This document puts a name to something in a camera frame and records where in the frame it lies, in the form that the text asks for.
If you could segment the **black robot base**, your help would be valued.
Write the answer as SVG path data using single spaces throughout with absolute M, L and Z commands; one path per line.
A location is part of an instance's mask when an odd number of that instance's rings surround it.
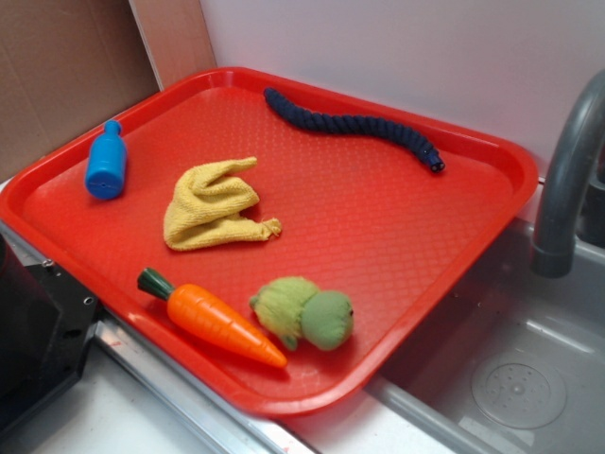
M 1 435 L 82 376 L 98 299 L 59 264 L 25 265 L 1 240 Z

